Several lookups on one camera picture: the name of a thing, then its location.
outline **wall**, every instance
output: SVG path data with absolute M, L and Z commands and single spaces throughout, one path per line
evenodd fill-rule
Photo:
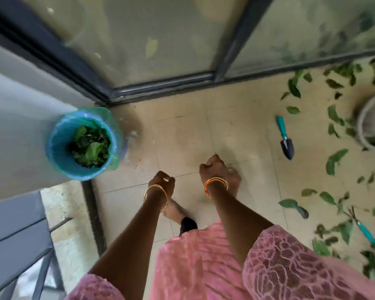
M 44 153 L 53 125 L 94 102 L 0 47 L 0 199 L 68 181 Z

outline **pink dress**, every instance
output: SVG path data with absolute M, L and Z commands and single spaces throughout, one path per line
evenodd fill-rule
M 110 282 L 91 274 L 66 298 L 93 299 L 124 300 Z M 375 300 L 375 282 L 339 259 L 318 257 L 278 225 L 261 233 L 242 270 L 217 222 L 161 247 L 150 299 Z

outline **blue bucket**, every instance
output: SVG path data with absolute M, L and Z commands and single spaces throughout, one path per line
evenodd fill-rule
M 81 125 L 104 128 L 110 138 L 107 162 L 100 168 L 86 168 L 75 162 L 74 156 L 67 151 L 67 144 L 74 140 L 76 129 Z M 58 121 L 46 145 L 46 156 L 57 170 L 73 180 L 93 179 L 106 170 L 116 170 L 120 160 L 126 154 L 126 141 L 117 122 L 107 108 L 95 107 L 78 110 L 65 115 Z

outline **gold bangle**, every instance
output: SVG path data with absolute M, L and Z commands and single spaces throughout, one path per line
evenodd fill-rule
M 166 208 L 167 205 L 168 205 L 168 195 L 167 195 L 167 192 L 165 191 L 165 189 L 164 189 L 160 184 L 153 184 L 153 185 L 150 185 L 150 186 L 146 189 L 146 191 L 144 192 L 144 195 L 143 195 L 143 202 L 146 202 L 146 195 L 147 195 L 147 192 L 149 191 L 149 189 L 150 189 L 151 187 L 154 187 L 154 186 L 161 188 L 162 191 L 165 193 L 165 199 L 166 199 L 166 202 L 165 202 L 165 206 L 164 206 L 163 209 L 160 211 L 160 213 L 162 213 L 163 211 L 165 211 L 165 208 Z
M 204 192 L 205 194 L 207 195 L 207 197 L 211 198 L 210 196 L 210 193 L 207 191 L 207 186 L 213 182 L 213 181 L 219 181 L 219 182 L 222 182 L 226 188 L 226 190 L 228 190 L 229 188 L 229 184 L 228 184 L 228 181 L 226 181 L 224 178 L 221 178 L 221 177 L 212 177 L 211 179 L 208 179 L 205 184 L 204 184 Z

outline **person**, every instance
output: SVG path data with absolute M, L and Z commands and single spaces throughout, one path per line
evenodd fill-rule
M 219 156 L 200 165 L 200 177 L 220 222 L 198 230 L 171 199 L 175 178 L 159 171 L 135 217 L 67 300 L 142 299 L 161 211 L 181 234 L 158 252 L 150 299 L 375 299 L 375 282 L 318 257 L 239 202 L 240 176 Z

